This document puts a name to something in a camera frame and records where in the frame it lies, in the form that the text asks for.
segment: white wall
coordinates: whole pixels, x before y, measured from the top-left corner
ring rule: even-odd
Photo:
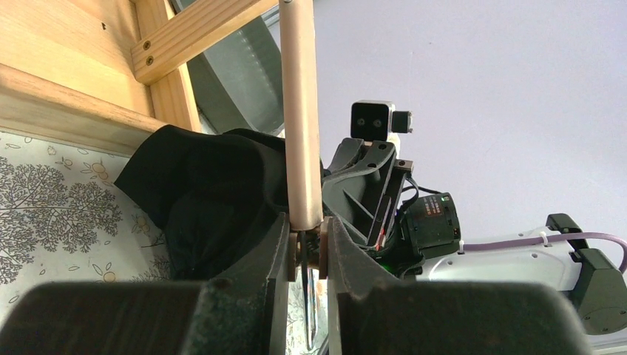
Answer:
[[[627,237],[627,1],[315,4],[325,164],[354,101],[391,100],[416,117],[401,157],[453,194],[464,239],[555,212]]]

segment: wooden shelf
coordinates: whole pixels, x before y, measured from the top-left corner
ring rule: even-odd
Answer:
[[[163,125],[152,117],[0,64],[0,129],[132,155]]]
[[[185,62],[275,3],[197,0],[176,16],[169,0],[23,0],[4,6],[0,129],[120,155],[132,155],[165,124],[199,132]],[[163,36],[173,29],[186,31]],[[201,35],[193,38],[199,42],[194,51],[175,46],[187,45],[196,29]],[[160,53],[157,62],[177,60],[149,82],[142,80],[147,86],[136,80],[134,63],[146,60],[141,48],[149,40],[155,42],[149,49]]]

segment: wooden rod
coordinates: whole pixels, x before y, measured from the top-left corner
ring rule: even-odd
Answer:
[[[285,156],[294,231],[309,231],[322,222],[313,5],[313,0],[279,0]]]
[[[197,0],[132,49],[135,78],[154,84],[261,16],[277,0]]]

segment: tree pattern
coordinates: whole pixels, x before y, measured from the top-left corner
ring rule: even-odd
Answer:
[[[97,230],[115,236],[121,220],[115,196],[96,182],[68,188],[51,166],[14,166],[0,157],[0,283],[15,281],[38,244],[87,253]]]
[[[167,257],[155,256],[152,266],[145,272],[134,276],[132,281],[137,283],[147,283],[154,281],[165,281],[170,278],[170,262]]]

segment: gray metal panel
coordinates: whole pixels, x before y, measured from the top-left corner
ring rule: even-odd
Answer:
[[[173,0],[173,6],[180,12],[192,2]],[[262,16],[190,60],[188,68],[196,104],[216,133],[234,128],[279,133],[281,53]]]

